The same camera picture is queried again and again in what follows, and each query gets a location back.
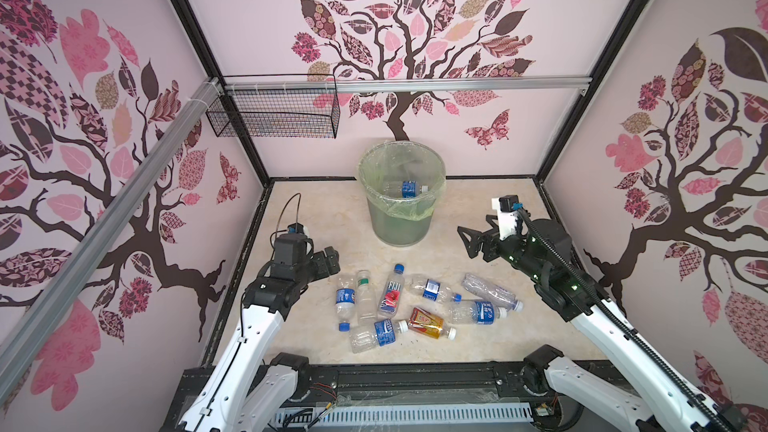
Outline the long clear bottle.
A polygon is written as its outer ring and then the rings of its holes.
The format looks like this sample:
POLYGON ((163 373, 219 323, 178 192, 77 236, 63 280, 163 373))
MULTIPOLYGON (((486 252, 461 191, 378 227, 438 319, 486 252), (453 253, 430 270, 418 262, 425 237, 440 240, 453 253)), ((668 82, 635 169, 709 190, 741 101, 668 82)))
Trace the long clear bottle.
POLYGON ((466 273, 462 286, 467 292, 490 301, 499 308, 514 312, 521 312, 524 308, 523 302, 513 292, 478 275, 466 273))

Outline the clear bottle blue label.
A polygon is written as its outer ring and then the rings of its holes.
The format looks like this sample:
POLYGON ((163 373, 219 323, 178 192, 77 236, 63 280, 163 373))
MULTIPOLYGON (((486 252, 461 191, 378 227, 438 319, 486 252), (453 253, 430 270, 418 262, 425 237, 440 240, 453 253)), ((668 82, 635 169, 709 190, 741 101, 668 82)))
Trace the clear bottle blue label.
POLYGON ((462 295, 441 281, 425 275, 414 275, 406 282, 406 290, 418 297, 438 303, 460 302, 462 295))
POLYGON ((462 300, 453 302, 449 307, 448 320, 451 324, 491 325, 508 316, 505 308, 490 301, 462 300))
POLYGON ((396 180, 384 183, 382 194, 395 199, 411 199, 429 191, 427 184, 414 180, 396 180))
POLYGON ((405 320, 384 319, 372 324, 359 325, 349 332, 351 350, 355 354, 394 344, 408 331, 405 320))
POLYGON ((340 332, 348 332, 356 314, 355 278, 349 274, 337 276, 335 311, 340 332))

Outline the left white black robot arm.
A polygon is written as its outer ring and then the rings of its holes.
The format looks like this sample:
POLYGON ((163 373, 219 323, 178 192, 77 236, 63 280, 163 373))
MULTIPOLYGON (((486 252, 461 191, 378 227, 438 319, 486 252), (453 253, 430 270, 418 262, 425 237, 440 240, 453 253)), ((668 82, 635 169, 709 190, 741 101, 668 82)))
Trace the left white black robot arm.
POLYGON ((310 283, 340 271, 332 247, 316 251, 295 222, 278 231, 273 256, 245 289, 235 331, 202 390, 170 431, 261 431, 300 389, 308 360, 289 355, 264 367, 262 360, 310 283))

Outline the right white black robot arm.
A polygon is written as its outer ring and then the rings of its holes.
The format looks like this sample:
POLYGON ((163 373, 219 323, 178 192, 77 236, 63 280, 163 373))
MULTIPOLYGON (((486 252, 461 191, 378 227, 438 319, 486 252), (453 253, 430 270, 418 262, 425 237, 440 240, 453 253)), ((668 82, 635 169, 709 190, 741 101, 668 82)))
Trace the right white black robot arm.
POLYGON ((627 320, 605 290, 576 266, 570 235, 524 211, 486 218, 490 229, 458 227, 467 254, 502 259, 528 276, 542 301, 603 352, 632 387, 626 392, 553 346, 526 359, 546 388, 564 394, 621 431, 743 431, 747 418, 677 372, 627 320))

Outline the mesh bin with green liner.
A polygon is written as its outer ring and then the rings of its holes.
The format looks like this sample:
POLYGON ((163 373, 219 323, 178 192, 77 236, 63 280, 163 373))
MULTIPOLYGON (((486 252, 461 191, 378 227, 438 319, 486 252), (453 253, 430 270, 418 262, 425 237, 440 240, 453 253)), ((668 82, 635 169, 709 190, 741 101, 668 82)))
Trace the mesh bin with green liner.
POLYGON ((446 167, 432 148, 413 141, 388 141, 369 148, 356 179, 362 185, 375 235, 408 247, 427 234, 446 187, 446 167))

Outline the clear bottle green cap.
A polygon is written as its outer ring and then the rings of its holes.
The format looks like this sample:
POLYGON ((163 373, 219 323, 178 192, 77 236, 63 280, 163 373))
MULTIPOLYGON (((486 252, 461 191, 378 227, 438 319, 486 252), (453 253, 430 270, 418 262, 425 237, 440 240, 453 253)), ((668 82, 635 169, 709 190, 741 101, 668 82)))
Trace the clear bottle green cap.
POLYGON ((376 300, 371 274, 368 270, 356 273, 356 300, 358 323, 371 324, 376 318, 376 300))

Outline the Fiji bottle pink flower label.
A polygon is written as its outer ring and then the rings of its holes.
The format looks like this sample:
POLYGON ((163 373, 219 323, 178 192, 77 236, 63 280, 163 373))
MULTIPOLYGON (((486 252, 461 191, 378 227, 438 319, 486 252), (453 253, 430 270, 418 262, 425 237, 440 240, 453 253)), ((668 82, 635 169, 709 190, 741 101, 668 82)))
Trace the Fiji bottle pink flower label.
POLYGON ((404 287, 405 267, 398 263, 385 280, 384 289, 378 302, 377 314, 381 318, 392 318, 397 314, 404 287))

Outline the clear bottle blue label bottom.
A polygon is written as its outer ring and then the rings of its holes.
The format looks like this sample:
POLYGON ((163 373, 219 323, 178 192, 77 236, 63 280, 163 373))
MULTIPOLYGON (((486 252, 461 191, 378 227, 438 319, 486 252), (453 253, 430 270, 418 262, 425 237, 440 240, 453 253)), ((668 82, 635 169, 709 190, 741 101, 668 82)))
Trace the clear bottle blue label bottom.
POLYGON ((355 354, 394 344, 408 331, 405 320, 384 319, 372 324, 359 325, 349 332, 351 350, 355 354))

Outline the amber tea bottle red label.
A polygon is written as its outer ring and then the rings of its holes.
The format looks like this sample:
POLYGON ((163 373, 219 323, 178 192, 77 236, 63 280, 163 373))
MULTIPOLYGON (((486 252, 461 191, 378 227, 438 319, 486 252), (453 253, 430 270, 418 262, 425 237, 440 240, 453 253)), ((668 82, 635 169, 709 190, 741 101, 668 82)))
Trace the amber tea bottle red label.
POLYGON ((433 338, 454 340, 457 336, 455 327, 449 325, 440 315, 422 307, 414 307, 406 319, 409 330, 433 338))

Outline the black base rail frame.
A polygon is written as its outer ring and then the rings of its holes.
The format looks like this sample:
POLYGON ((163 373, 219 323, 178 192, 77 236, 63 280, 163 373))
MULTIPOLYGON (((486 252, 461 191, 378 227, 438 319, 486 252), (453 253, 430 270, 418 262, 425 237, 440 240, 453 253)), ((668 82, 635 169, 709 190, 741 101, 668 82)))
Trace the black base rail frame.
POLYGON ((555 392, 529 360, 517 362, 312 365, 284 408, 553 403, 555 392))

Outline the aluminium rail back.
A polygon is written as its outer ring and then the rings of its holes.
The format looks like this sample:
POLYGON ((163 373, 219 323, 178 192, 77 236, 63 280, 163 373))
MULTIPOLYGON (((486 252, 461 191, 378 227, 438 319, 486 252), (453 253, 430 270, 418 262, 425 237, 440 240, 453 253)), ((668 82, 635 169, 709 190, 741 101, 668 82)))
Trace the aluminium rail back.
POLYGON ((234 82, 228 92, 296 92, 317 90, 338 94, 373 94, 373 92, 459 92, 459 90, 588 90, 589 76, 520 76, 520 78, 422 78, 422 80, 272 80, 272 82, 234 82))

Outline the aluminium rail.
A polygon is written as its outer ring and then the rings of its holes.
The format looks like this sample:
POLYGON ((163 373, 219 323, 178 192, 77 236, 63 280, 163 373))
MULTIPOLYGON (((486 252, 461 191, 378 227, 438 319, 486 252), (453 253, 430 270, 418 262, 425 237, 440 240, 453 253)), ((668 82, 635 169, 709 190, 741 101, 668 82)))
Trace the aluminium rail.
POLYGON ((520 78, 422 78, 422 80, 272 80, 272 82, 234 82, 228 92, 296 92, 317 90, 338 94, 373 94, 373 92, 459 92, 459 90, 588 90, 589 76, 520 76, 520 78))
POLYGON ((176 149, 221 92, 219 78, 207 78, 187 100, 148 156, 120 189, 104 216, 75 247, 60 272, 1 344, 1 399, 6 400, 98 268, 140 203, 172 160, 176 149))

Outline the aluminium rail left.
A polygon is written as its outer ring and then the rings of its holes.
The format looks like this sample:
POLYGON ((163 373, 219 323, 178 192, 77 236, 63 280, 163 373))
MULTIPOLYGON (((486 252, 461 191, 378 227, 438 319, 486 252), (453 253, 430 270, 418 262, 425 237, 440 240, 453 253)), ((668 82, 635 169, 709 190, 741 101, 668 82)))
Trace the aluminium rail left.
POLYGON ((148 156, 120 189, 104 216, 75 247, 60 272, 1 344, 1 399, 6 400, 98 268, 140 203, 172 160, 176 149, 221 92, 219 78, 207 78, 187 100, 148 156))

